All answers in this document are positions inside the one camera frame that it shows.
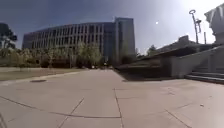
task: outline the tree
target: tree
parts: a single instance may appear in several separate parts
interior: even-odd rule
[[[151,56],[151,55],[155,54],[155,52],[156,52],[156,47],[154,45],[151,45],[151,47],[147,51],[147,55]]]
[[[32,59],[32,55],[29,51],[29,49],[24,49],[22,52],[20,52],[18,60],[18,66],[20,67],[20,71],[22,68],[29,67],[29,60]]]
[[[100,53],[100,49],[98,45],[94,45],[94,43],[92,43],[92,45],[89,45],[89,59],[90,59],[90,63],[91,65],[98,65],[100,62],[100,59],[102,58],[101,53]]]
[[[12,41],[17,41],[17,36],[14,35],[9,26],[5,23],[0,23],[0,47],[15,48]]]

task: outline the stair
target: stair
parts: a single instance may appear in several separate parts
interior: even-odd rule
[[[224,84],[224,50],[216,51],[185,78]]]
[[[185,78],[191,79],[191,80],[224,84],[224,74],[220,74],[220,73],[192,72],[191,74],[186,75]]]

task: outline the concrete step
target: concrete step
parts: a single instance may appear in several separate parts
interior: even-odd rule
[[[221,74],[221,73],[192,72],[190,75],[224,79],[224,74]]]
[[[198,81],[216,83],[216,84],[224,84],[224,79],[223,78],[204,77],[204,76],[195,76],[195,75],[187,75],[187,76],[185,76],[185,78],[191,79],[191,80],[198,80]]]

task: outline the low wall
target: low wall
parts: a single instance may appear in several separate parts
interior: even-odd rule
[[[224,46],[183,57],[173,57],[171,59],[172,77],[183,78],[185,75],[191,73],[195,67],[220,50],[224,50]]]

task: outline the street lamp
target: street lamp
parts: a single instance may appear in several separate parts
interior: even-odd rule
[[[193,9],[193,10],[189,11],[189,14],[192,15],[192,19],[193,19],[193,22],[194,22],[194,29],[195,29],[195,34],[196,34],[196,43],[199,43],[198,42],[198,33],[201,33],[201,26],[200,26],[201,20],[199,20],[199,19],[196,20],[195,19],[195,16],[194,16],[195,12],[196,12],[196,10]]]

